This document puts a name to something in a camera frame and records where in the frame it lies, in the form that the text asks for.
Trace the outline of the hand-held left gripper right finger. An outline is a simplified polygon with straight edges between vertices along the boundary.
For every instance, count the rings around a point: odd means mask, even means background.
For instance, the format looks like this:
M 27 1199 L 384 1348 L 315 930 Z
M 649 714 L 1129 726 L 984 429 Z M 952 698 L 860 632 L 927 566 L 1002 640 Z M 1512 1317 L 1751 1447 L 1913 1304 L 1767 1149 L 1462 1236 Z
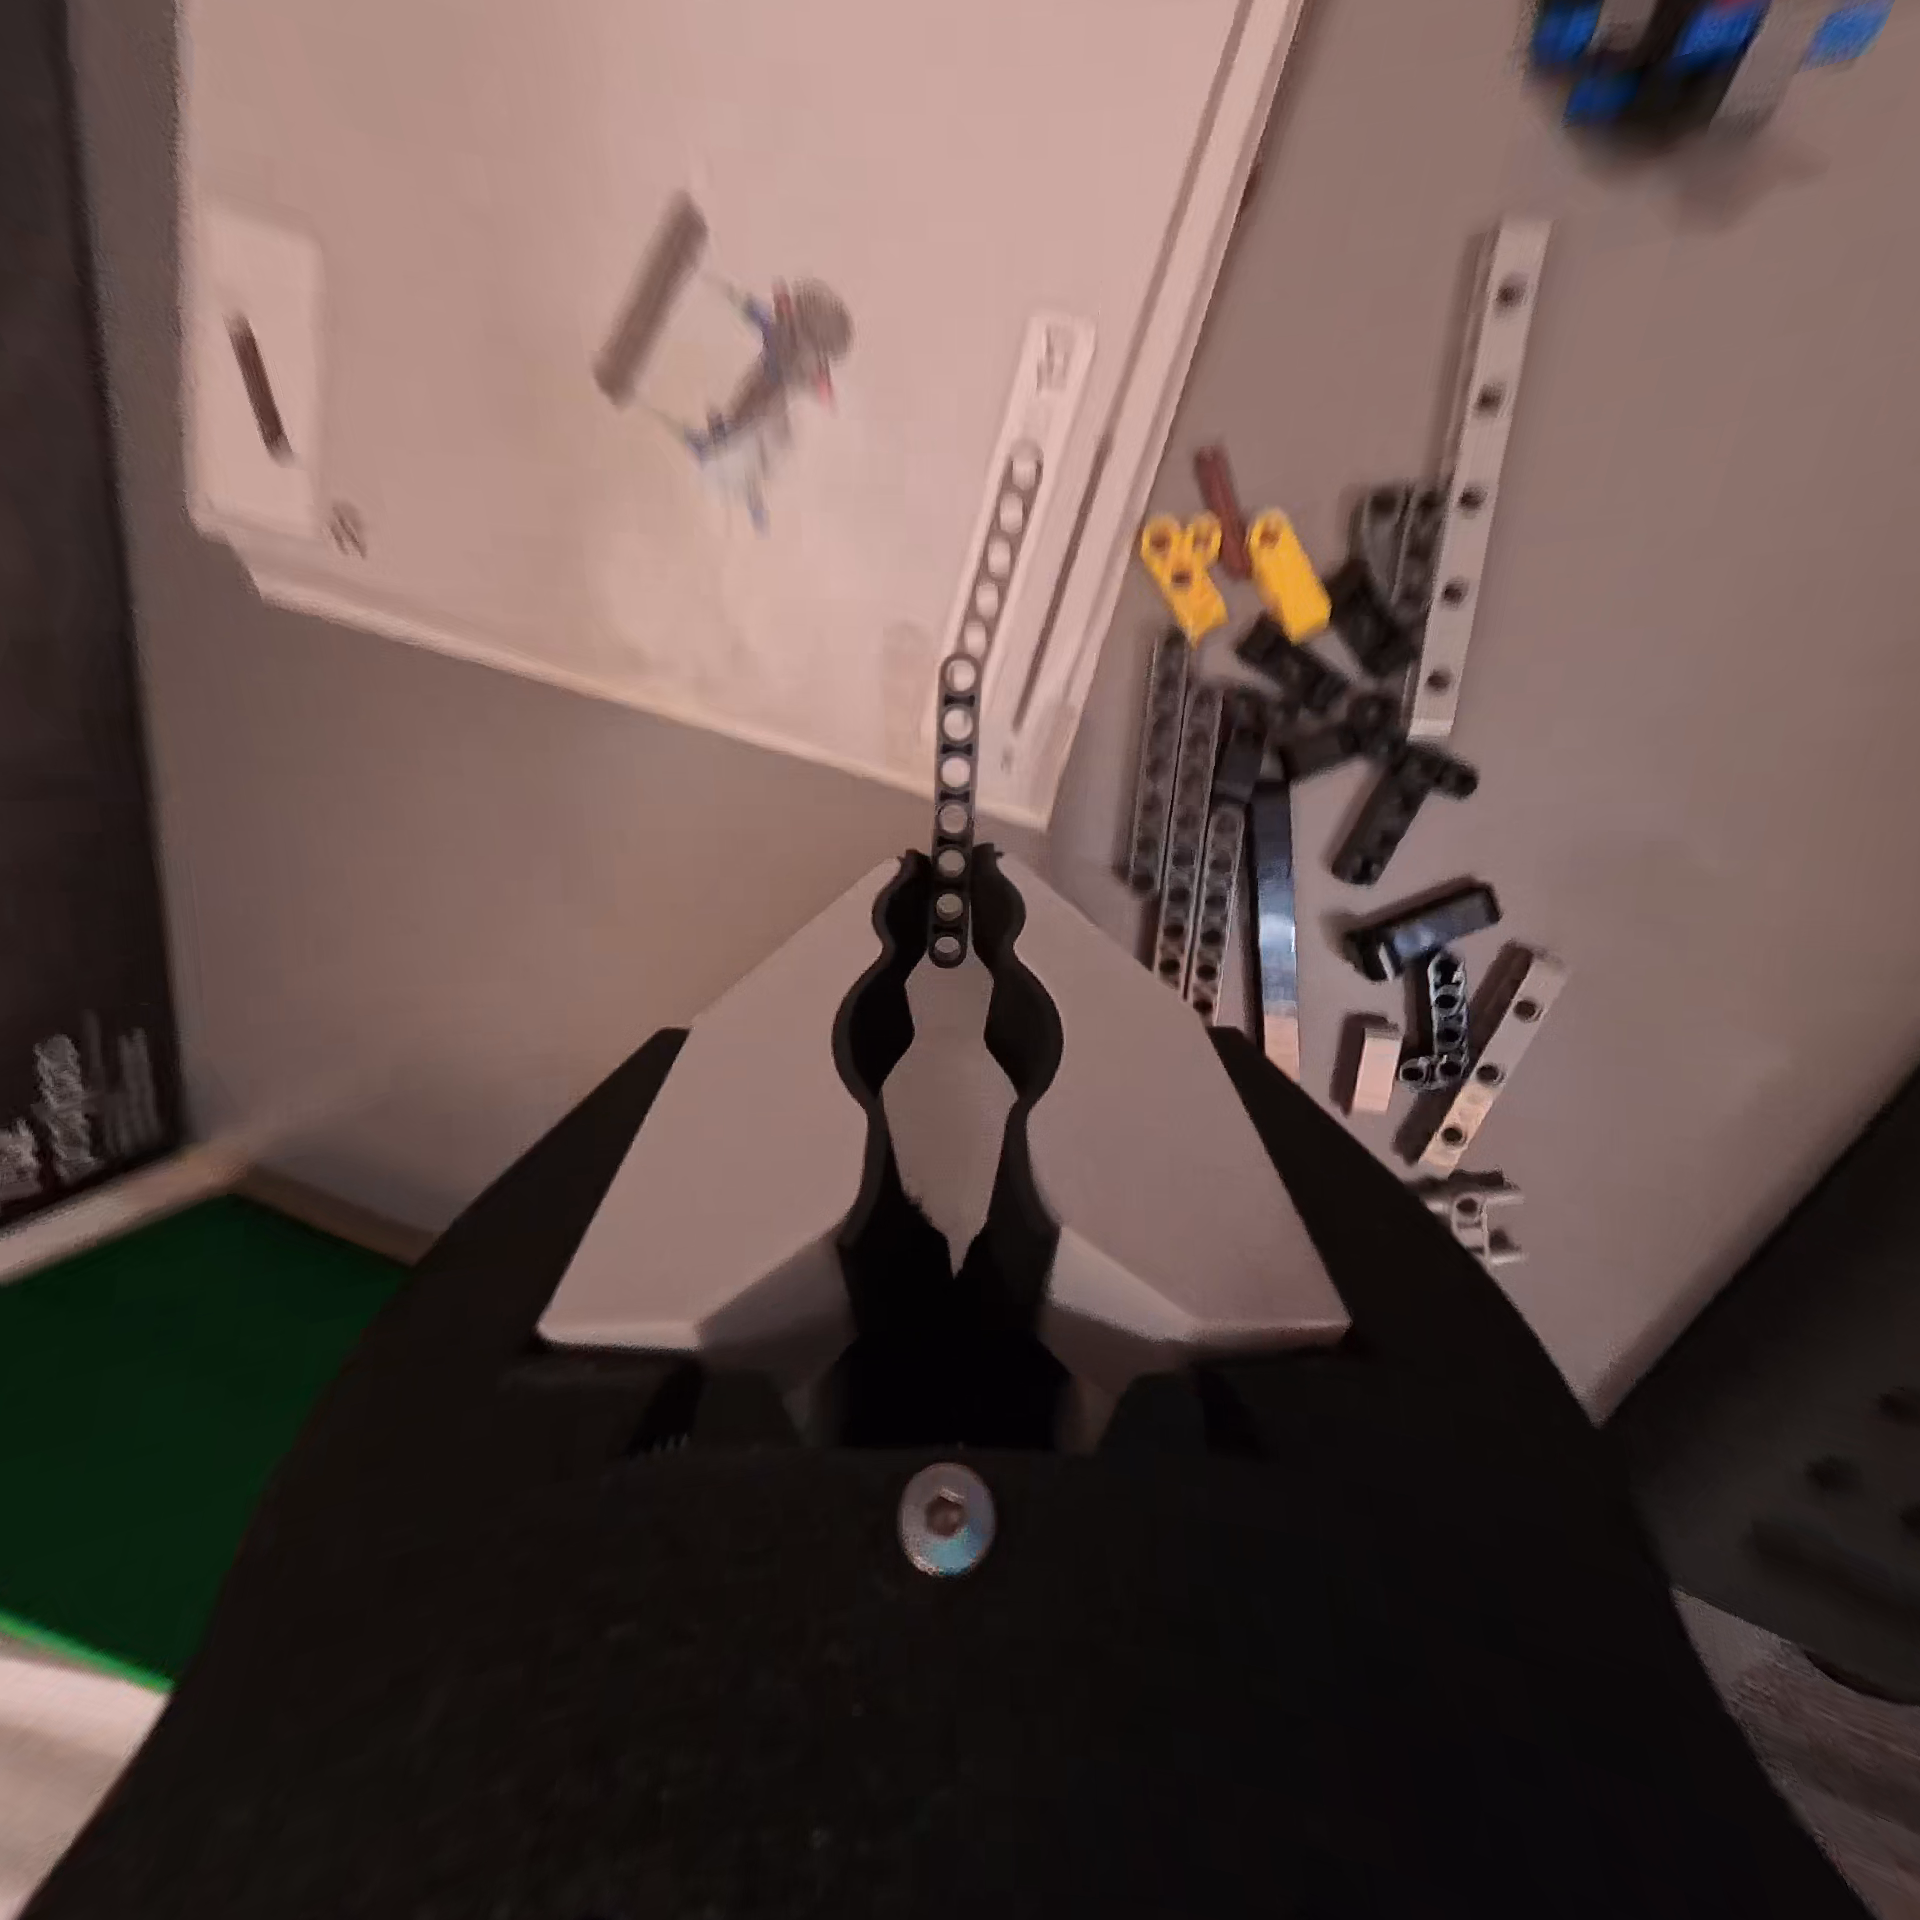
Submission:
M 960 1439 L 1054 1448 L 1075 1399 L 1338 1348 L 1353 1320 L 1214 1031 L 1020 860 L 972 871 L 1011 1090 L 960 1265 Z

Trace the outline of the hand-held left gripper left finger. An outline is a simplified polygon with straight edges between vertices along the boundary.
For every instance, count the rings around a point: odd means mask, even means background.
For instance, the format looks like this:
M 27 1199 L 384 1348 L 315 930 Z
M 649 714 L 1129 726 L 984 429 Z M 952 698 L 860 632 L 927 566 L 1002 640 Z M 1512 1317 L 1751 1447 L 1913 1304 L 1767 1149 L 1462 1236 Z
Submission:
M 547 1348 L 694 1360 L 838 1439 L 847 1353 L 950 1236 L 903 1176 L 882 1093 L 915 1045 L 931 863 L 882 862 L 710 1006 L 537 1320 Z

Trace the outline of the black thin lego beam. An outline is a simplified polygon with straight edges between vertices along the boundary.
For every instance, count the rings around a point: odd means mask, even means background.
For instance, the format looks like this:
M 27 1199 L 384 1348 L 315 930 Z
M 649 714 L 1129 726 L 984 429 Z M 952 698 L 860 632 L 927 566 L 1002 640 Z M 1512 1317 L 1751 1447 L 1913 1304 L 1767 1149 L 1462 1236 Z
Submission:
M 972 946 L 980 661 L 950 653 L 936 710 L 928 960 L 960 968 Z

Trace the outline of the pile of dark lego beams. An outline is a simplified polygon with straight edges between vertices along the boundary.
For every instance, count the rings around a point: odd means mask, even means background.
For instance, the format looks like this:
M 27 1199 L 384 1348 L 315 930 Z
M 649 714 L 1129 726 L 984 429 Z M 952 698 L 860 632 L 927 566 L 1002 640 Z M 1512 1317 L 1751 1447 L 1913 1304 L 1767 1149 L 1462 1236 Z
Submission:
M 1220 1018 L 1230 968 L 1243 968 L 1254 1036 L 1286 1077 L 1304 1069 L 1298 849 L 1300 789 L 1352 765 L 1372 770 L 1331 876 L 1369 888 L 1434 800 L 1470 800 L 1478 770 L 1415 743 L 1390 690 L 1412 665 L 1434 584 L 1441 487 L 1361 498 L 1352 552 L 1322 570 L 1323 632 L 1294 645 L 1257 589 L 1220 564 L 1230 618 L 1192 646 L 1174 618 L 1145 670 L 1137 792 L 1120 877 L 1153 909 L 1143 960 L 1203 1021 Z M 1346 966 L 1411 994 L 1411 1024 L 1353 1014 L 1335 1098 L 1350 1118 L 1412 1101 L 1402 1143 L 1412 1188 L 1484 1265 L 1523 1257 L 1508 1228 L 1521 1188 L 1466 1159 L 1568 984 L 1547 951 L 1512 944 L 1474 999 L 1466 942 L 1503 926 L 1498 890 L 1462 880 L 1338 930 Z

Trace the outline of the yellow lego connector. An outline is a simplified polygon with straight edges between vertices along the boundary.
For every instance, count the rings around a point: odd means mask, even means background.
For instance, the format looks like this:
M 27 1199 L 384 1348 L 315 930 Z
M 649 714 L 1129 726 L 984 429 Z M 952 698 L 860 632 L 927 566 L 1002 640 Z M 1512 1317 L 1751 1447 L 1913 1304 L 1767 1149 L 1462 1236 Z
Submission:
M 1328 584 L 1286 511 L 1257 514 L 1247 527 L 1243 550 L 1259 604 L 1287 642 L 1300 645 L 1328 629 Z
M 1230 618 L 1230 605 L 1214 577 L 1220 554 L 1220 521 L 1201 511 L 1190 521 L 1170 514 L 1147 519 L 1138 558 L 1160 589 L 1175 629 L 1199 646 Z

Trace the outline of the brown lego axle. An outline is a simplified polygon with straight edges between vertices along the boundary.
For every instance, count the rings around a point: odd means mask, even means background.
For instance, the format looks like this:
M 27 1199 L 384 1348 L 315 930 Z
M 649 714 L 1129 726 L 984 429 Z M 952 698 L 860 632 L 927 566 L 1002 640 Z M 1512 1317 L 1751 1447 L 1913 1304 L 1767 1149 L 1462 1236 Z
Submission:
M 1241 510 L 1225 445 L 1219 440 L 1201 445 L 1201 449 L 1193 452 L 1192 465 L 1204 510 L 1219 527 L 1217 562 L 1238 582 L 1250 582 L 1254 562 L 1248 550 L 1248 521 Z

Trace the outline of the long light grey lego beam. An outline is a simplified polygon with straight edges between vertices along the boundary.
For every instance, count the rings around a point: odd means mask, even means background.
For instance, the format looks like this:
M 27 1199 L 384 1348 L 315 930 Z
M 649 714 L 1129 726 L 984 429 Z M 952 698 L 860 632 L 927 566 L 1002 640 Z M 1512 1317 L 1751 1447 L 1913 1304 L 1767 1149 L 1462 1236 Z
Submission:
M 1404 710 L 1409 738 L 1428 746 L 1450 743 L 1456 726 L 1551 239 L 1551 218 L 1508 216 L 1478 258 L 1441 465 L 1431 601 Z

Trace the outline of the pile of lego pins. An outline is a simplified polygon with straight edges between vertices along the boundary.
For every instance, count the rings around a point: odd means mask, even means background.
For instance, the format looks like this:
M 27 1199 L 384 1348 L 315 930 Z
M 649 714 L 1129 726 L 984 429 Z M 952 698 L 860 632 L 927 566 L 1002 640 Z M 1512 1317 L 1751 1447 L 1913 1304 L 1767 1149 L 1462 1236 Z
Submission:
M 1572 127 L 1746 134 L 1791 85 L 1865 56 L 1890 1 L 1539 1 L 1530 69 Z

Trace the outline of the instruction booklet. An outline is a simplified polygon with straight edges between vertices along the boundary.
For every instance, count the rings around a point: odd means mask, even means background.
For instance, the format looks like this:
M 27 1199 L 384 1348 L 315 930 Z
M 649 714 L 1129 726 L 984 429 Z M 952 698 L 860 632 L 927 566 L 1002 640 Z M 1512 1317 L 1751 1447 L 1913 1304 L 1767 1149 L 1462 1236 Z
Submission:
M 191 511 L 288 610 L 1046 826 L 1300 4 L 180 4 Z

